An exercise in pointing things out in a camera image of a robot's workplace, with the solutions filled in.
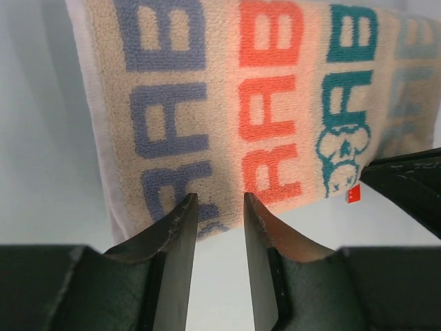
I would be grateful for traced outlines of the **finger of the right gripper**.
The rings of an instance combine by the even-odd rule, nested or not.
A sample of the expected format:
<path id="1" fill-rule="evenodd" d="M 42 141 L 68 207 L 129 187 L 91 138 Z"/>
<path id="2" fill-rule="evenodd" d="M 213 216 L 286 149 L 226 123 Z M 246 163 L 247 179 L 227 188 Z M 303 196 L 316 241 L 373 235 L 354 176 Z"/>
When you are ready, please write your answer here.
<path id="1" fill-rule="evenodd" d="M 439 148 L 375 160 L 360 180 L 440 237 Z"/>

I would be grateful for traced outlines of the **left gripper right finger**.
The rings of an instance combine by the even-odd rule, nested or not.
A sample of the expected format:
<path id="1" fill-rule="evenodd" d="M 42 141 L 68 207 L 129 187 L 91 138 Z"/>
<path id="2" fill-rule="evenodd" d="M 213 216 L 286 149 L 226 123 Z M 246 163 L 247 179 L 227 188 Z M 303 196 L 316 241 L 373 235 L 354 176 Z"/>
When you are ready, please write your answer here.
<path id="1" fill-rule="evenodd" d="M 439 330 L 436 246 L 331 250 L 244 196 L 256 330 Z"/>

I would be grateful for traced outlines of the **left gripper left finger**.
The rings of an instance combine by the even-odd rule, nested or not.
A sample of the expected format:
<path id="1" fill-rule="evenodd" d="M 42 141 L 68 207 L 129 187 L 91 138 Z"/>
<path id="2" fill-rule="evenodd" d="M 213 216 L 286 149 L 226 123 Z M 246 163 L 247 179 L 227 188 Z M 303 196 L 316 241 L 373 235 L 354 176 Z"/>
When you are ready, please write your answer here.
<path id="1" fill-rule="evenodd" d="M 198 197 L 104 253 L 1 246 L 2 330 L 184 330 Z"/>

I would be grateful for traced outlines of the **rabbit print towel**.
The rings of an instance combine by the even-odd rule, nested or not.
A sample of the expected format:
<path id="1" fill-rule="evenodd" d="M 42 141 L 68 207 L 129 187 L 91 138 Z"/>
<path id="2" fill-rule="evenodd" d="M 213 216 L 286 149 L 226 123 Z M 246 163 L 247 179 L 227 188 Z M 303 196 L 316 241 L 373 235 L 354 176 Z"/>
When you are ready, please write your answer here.
<path id="1" fill-rule="evenodd" d="M 68 1 L 114 239 L 199 198 L 199 239 L 428 150 L 440 22 L 318 1 Z"/>

